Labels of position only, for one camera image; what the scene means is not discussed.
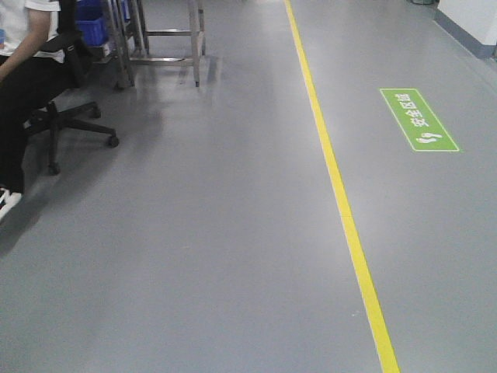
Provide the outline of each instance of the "green floor sign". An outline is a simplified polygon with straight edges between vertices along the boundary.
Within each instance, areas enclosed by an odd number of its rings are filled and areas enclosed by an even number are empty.
[[[417,89],[382,88],[380,91],[415,151],[459,152],[459,147]]]

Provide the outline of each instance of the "footprint icon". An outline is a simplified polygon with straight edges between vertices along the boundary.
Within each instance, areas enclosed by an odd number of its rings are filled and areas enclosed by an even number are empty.
[[[443,136],[441,134],[430,134],[429,132],[423,132],[421,134],[421,137],[422,138],[442,138]]]
[[[421,144],[429,144],[430,142],[435,142],[436,138],[416,138],[416,141]]]

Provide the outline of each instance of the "white sneaker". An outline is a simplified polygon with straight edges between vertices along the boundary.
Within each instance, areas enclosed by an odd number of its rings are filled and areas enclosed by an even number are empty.
[[[21,193],[10,193],[10,190],[0,187],[0,223],[9,211],[16,206],[23,195]]]

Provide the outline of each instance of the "yellow floor stripe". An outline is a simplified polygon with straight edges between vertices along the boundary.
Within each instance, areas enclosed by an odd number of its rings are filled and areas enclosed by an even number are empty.
[[[339,207],[347,243],[349,245],[350,256],[352,257],[353,266],[356,271],[357,281],[359,283],[364,306],[366,308],[367,318],[373,333],[381,368],[383,373],[399,373],[400,368],[398,367],[394,348],[391,344],[390,337],[388,336],[388,330],[381,311],[380,302],[378,301],[373,279],[371,278],[371,273],[367,266],[366,257],[360,243],[356,223],[350,209],[349,199],[342,181],[342,176],[340,175],[339,166],[335,158],[328,130],[326,129],[326,122],[323,117],[318,95],[312,80],[311,70],[304,52],[294,11],[290,0],[284,1],[287,7],[287,14],[288,19],[290,20],[292,34],[294,35],[295,47],[297,48],[298,57],[301,62],[305,85],[308,89],[309,100],[311,101],[312,111],[314,113],[316,126],[318,128],[319,139],[325,155],[325,161],[328,167],[330,179],[332,181],[333,190],[335,191],[335,198]]]

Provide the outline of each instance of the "office chair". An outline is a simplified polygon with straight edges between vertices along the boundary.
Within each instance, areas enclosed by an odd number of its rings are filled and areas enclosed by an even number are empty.
[[[61,168],[57,163],[57,144],[59,131],[63,128],[74,128],[83,131],[109,134],[107,145],[115,148],[119,144],[116,131],[112,128],[91,124],[75,117],[80,113],[89,111],[90,117],[100,118],[101,112],[97,103],[90,102],[64,111],[58,111],[54,98],[66,89],[79,88],[85,84],[85,76],[92,66],[92,53],[82,40],[82,32],[76,27],[76,0],[58,0],[61,11],[58,17],[58,36],[46,42],[41,50],[56,52],[63,50],[65,53],[64,71],[50,84],[48,100],[40,103],[39,108],[30,118],[30,126],[26,129],[28,136],[42,131],[50,131],[50,150],[48,169],[52,175],[60,173]]]

